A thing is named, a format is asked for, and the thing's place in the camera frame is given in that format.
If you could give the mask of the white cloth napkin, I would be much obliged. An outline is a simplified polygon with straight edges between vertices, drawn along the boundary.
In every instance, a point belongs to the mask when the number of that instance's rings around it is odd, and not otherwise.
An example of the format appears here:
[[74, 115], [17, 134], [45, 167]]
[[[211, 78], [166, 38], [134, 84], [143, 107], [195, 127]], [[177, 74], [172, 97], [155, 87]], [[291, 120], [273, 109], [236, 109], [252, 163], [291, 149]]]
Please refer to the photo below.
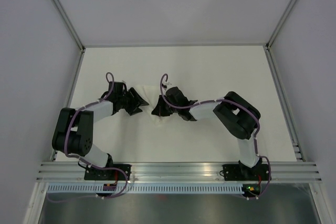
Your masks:
[[149, 104], [142, 106], [143, 112], [136, 116], [140, 127], [164, 128], [174, 123], [173, 116], [161, 117], [151, 114], [159, 100], [160, 90], [158, 86], [136, 85], [135, 90]]

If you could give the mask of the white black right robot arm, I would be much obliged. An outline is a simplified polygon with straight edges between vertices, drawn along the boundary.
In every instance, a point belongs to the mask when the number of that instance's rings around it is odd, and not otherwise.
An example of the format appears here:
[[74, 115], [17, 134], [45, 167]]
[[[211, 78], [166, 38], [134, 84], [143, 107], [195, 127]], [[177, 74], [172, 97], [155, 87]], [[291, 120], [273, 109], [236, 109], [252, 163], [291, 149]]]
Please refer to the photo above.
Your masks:
[[160, 94], [151, 114], [167, 117], [178, 114], [183, 120], [196, 122], [217, 118], [238, 142], [238, 175], [244, 180], [259, 179], [261, 158], [258, 157], [256, 135], [260, 130], [260, 112], [234, 91], [217, 100], [189, 100], [178, 87]]

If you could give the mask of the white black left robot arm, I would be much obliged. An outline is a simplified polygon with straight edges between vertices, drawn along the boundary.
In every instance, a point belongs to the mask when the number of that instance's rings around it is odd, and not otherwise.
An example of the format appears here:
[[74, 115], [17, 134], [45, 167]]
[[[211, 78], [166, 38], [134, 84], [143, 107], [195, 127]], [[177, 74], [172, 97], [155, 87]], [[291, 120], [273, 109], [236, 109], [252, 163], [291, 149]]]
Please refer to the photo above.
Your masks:
[[108, 90], [95, 102], [83, 107], [61, 109], [52, 140], [52, 147], [67, 157], [79, 159], [85, 169], [84, 180], [128, 181], [131, 165], [115, 164], [112, 155], [93, 143], [94, 124], [125, 110], [130, 116], [148, 106], [135, 90], [123, 82], [109, 82]]

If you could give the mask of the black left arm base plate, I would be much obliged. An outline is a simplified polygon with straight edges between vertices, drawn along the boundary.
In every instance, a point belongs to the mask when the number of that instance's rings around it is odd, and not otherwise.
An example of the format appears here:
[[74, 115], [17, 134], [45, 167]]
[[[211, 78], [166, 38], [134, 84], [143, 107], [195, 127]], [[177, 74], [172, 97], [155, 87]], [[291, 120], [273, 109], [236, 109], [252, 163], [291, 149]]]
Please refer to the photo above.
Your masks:
[[130, 164], [114, 164], [114, 168], [118, 169], [108, 169], [102, 170], [93, 167], [86, 167], [84, 180], [87, 181], [126, 181], [129, 180], [131, 175], [131, 165]]

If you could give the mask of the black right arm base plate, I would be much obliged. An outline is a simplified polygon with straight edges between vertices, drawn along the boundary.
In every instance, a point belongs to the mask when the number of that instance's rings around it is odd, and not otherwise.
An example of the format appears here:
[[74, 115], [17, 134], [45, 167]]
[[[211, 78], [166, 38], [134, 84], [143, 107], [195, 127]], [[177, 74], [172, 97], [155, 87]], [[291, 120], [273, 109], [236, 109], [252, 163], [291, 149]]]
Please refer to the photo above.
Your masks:
[[249, 168], [242, 164], [224, 164], [219, 172], [225, 181], [267, 181], [270, 175], [267, 164], [256, 165]]

